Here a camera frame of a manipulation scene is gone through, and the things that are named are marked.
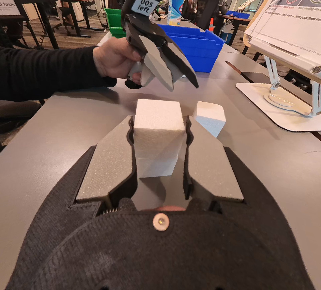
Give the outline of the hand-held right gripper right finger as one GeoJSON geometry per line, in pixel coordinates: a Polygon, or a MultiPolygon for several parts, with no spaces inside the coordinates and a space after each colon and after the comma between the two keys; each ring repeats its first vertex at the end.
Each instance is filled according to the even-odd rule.
{"type": "Polygon", "coordinates": [[[192,116],[187,116],[186,133],[185,199],[243,202],[244,196],[222,143],[192,116]]]}

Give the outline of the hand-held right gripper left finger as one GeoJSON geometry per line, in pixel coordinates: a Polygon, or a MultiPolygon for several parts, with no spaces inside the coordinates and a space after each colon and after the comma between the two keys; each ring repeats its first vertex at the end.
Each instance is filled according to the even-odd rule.
{"type": "Polygon", "coordinates": [[[133,143],[133,116],[102,138],[95,147],[76,200],[100,200],[106,207],[118,207],[122,198],[131,198],[137,189],[133,143]]]}

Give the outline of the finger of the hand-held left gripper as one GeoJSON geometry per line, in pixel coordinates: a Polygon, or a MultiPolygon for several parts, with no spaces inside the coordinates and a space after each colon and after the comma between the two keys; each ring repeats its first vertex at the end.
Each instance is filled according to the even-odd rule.
{"type": "Polygon", "coordinates": [[[172,92],[174,90],[172,74],[160,56],[157,46],[154,42],[142,35],[140,35],[139,38],[147,49],[147,54],[143,60],[145,66],[169,91],[172,92]]]}
{"type": "Polygon", "coordinates": [[[195,88],[199,87],[194,69],[176,43],[165,42],[159,48],[159,53],[171,72],[173,83],[186,76],[195,88]]]}

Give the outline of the white hard foam cube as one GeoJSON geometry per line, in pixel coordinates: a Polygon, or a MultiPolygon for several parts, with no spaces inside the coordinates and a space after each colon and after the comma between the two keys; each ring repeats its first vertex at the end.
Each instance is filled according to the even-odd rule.
{"type": "Polygon", "coordinates": [[[161,177],[172,175],[178,160],[178,154],[173,157],[141,158],[137,161],[138,178],[161,177]]]}
{"type": "Polygon", "coordinates": [[[174,158],[185,132],[180,103],[138,99],[134,118],[134,147],[137,157],[174,158]]]}
{"type": "Polygon", "coordinates": [[[198,101],[193,117],[215,138],[218,137],[226,123],[223,107],[214,103],[198,101]]]}

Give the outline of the person's left forearm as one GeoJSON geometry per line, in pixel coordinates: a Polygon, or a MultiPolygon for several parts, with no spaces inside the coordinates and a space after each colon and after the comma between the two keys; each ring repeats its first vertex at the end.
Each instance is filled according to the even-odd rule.
{"type": "Polygon", "coordinates": [[[102,78],[93,59],[94,47],[58,50],[0,50],[0,99],[12,102],[46,99],[55,92],[114,87],[102,78]]]}

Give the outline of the person's left hand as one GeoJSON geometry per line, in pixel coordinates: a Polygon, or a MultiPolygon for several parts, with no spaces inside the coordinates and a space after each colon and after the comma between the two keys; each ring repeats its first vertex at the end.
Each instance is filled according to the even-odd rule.
{"type": "Polygon", "coordinates": [[[113,79],[126,79],[133,65],[142,61],[126,38],[115,37],[94,48],[93,59],[99,75],[113,79]]]}

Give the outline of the green plastic bin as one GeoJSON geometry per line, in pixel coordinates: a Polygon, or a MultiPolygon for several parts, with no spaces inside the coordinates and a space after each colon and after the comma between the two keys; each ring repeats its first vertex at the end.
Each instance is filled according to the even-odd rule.
{"type": "Polygon", "coordinates": [[[121,24],[121,9],[104,8],[110,33],[115,38],[126,37],[121,24]]]}

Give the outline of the large blue plastic bin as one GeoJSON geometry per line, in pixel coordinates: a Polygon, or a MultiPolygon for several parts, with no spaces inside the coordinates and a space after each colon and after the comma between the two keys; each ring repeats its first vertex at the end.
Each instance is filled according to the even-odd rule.
{"type": "Polygon", "coordinates": [[[159,25],[180,47],[195,72],[210,73],[225,41],[198,27],[159,25]]]}

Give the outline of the disinfecting wipes canister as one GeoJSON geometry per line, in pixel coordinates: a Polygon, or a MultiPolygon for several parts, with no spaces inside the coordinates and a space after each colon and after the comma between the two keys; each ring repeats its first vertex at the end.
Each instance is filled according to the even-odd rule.
{"type": "Polygon", "coordinates": [[[179,26],[184,0],[169,0],[167,25],[179,26]]]}

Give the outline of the small blue bin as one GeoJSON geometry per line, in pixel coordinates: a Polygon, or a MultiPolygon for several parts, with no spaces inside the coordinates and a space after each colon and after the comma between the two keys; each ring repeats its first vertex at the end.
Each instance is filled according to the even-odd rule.
{"type": "Polygon", "coordinates": [[[235,17],[241,18],[241,19],[249,19],[249,17],[250,17],[249,13],[243,13],[243,12],[237,12],[237,11],[231,11],[231,10],[228,10],[226,15],[235,16],[235,17]]]}

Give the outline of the printed instruction sheet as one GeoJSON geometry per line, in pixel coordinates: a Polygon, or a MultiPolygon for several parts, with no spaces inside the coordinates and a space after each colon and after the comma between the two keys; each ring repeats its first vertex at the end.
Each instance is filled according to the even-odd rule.
{"type": "Polygon", "coordinates": [[[245,33],[320,65],[321,0],[266,0],[245,33]]]}

